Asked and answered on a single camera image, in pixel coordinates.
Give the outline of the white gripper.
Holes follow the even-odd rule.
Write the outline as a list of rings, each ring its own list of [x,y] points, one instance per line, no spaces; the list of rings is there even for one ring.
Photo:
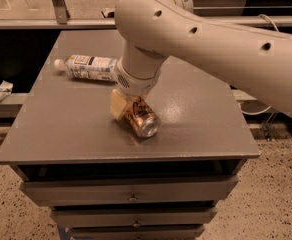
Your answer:
[[[119,60],[115,68],[119,89],[113,89],[111,93],[110,113],[112,116],[116,120],[120,120],[132,104],[130,96],[147,95],[157,84],[161,73],[161,67],[158,67],[153,77],[147,79],[137,78],[128,73],[124,69],[122,60]]]

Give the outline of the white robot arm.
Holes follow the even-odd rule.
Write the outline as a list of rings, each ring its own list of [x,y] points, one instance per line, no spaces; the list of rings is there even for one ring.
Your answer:
[[[205,19],[192,6],[192,0],[119,0],[122,92],[148,94],[162,63],[174,56],[292,118],[292,35]]]

